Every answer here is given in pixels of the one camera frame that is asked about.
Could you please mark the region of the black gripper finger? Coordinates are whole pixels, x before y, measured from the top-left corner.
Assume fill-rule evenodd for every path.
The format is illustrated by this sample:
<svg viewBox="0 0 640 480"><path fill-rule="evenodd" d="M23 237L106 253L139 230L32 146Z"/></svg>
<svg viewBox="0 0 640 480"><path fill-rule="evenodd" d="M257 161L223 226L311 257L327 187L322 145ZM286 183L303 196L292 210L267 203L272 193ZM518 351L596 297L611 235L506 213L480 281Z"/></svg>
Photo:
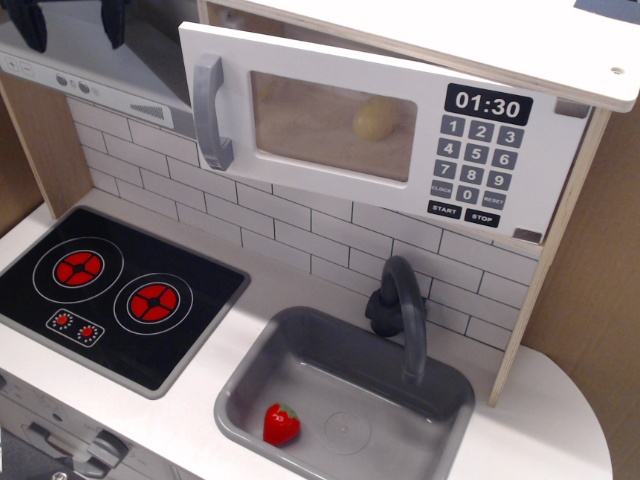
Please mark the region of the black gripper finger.
<svg viewBox="0 0 640 480"><path fill-rule="evenodd" d="M126 5L125 0L101 1L101 20L113 49L118 49L124 44Z"/></svg>
<svg viewBox="0 0 640 480"><path fill-rule="evenodd" d="M10 0L9 17L31 49L39 53L46 51L46 22L37 1Z"/></svg>

